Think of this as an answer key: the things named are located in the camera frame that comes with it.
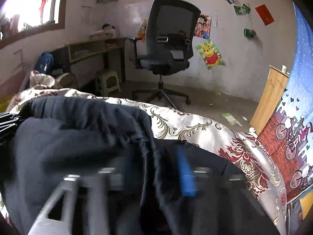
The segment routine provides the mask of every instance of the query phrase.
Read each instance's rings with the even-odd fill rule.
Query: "cup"
[[[286,73],[287,72],[287,67],[283,65],[283,67],[281,68],[281,72],[282,73]]]

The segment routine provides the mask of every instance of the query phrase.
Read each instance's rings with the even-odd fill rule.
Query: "backpack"
[[[34,70],[39,71],[39,73],[50,75],[53,71],[53,66],[53,55],[49,52],[43,52],[37,60]]]

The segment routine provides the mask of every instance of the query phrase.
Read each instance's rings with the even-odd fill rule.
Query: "window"
[[[66,0],[6,0],[0,9],[0,48],[65,26]]]

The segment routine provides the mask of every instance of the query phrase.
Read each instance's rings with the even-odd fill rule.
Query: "bed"
[[[32,72],[31,88],[11,100],[7,111],[19,113],[31,99],[40,96],[66,96],[101,99],[107,103],[127,105],[144,110],[151,116],[152,131],[158,139],[187,140],[219,155],[242,169],[247,187],[276,225],[286,235],[286,188],[281,173],[264,146],[252,135],[233,131],[221,123],[199,115],[168,107],[113,97],[96,97],[75,89],[62,88],[51,76]],[[2,214],[7,215],[3,206]]]

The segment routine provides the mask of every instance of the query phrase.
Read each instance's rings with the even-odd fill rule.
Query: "office chair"
[[[182,0],[155,0],[146,31],[147,55],[137,54],[137,41],[141,37],[126,37],[133,44],[130,60],[134,66],[160,75],[157,89],[135,90],[132,92],[134,100],[137,93],[152,93],[145,102],[164,98],[177,109],[168,97],[174,95],[185,97],[188,105],[191,103],[188,95],[163,88],[163,76],[189,68],[188,59],[193,56],[192,39],[200,13],[196,6]]]

